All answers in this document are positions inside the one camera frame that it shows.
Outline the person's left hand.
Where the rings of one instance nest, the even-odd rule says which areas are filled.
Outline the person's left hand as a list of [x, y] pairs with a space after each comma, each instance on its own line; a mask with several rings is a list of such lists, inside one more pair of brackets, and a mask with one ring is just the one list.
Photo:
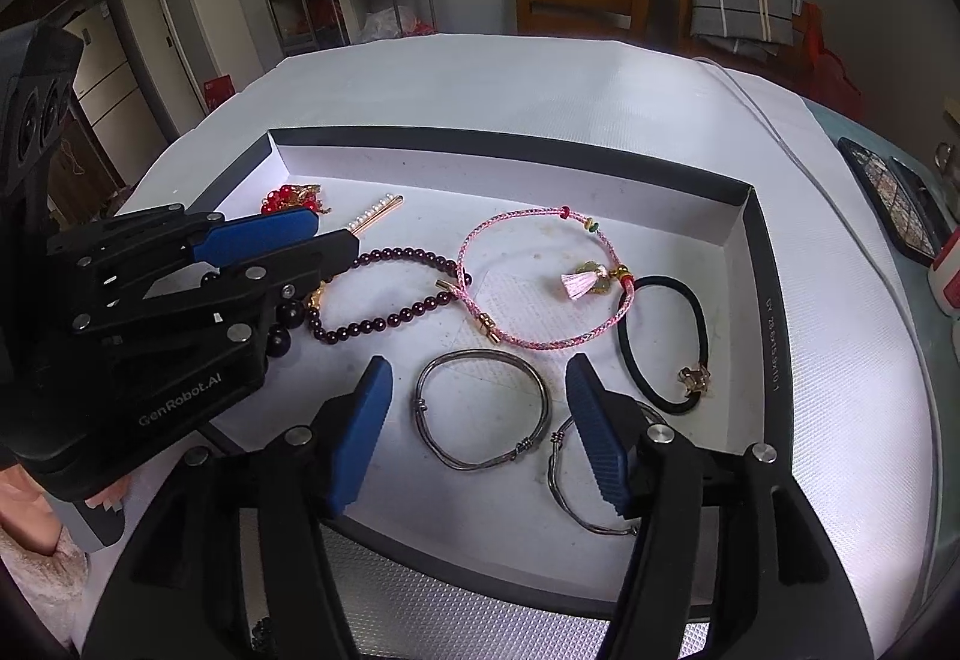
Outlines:
[[2, 467], [2, 530], [21, 548], [41, 556], [52, 556], [65, 536], [85, 553], [104, 546], [78, 509], [67, 514], [65, 502], [50, 497], [21, 465]]

